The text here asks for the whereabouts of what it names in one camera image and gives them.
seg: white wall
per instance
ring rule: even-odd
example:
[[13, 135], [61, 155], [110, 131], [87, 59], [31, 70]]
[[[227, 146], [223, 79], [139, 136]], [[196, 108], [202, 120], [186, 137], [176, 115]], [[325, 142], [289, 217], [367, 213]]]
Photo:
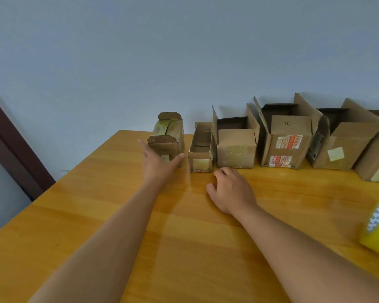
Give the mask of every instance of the white wall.
[[29, 204], [30, 199], [0, 164], [0, 229]]
[[302, 90], [379, 108], [379, 0], [0, 0], [0, 105], [56, 179], [160, 111]]

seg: forearm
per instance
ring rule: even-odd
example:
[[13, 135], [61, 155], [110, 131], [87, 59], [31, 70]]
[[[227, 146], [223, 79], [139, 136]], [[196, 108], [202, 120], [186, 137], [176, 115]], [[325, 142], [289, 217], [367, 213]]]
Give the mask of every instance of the forearm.
[[155, 185], [143, 185], [45, 282], [30, 302], [119, 302], [158, 192]]
[[379, 302], [379, 280], [306, 234], [257, 207], [235, 217], [294, 303]]

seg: left hand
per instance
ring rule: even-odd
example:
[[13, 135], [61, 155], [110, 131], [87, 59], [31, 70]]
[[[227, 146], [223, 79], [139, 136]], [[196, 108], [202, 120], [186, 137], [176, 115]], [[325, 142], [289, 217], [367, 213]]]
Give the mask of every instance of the left hand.
[[139, 143], [143, 148], [144, 183], [154, 183], [159, 189], [162, 189], [171, 178], [174, 169], [186, 155], [181, 153], [174, 157], [171, 162], [166, 162], [146, 142], [139, 140]]

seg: right hand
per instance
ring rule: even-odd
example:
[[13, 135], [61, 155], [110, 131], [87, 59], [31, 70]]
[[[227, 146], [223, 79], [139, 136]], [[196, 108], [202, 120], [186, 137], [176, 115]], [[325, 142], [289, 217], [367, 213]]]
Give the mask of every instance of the right hand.
[[253, 189], [237, 170], [223, 167], [213, 174], [217, 179], [217, 188], [209, 183], [207, 192], [222, 212], [234, 216], [243, 210], [259, 209]]

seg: door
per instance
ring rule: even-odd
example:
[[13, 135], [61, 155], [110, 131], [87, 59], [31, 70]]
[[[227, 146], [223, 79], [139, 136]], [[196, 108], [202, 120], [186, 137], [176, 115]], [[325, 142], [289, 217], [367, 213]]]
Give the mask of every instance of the door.
[[0, 164], [0, 229], [29, 204], [30, 199]]

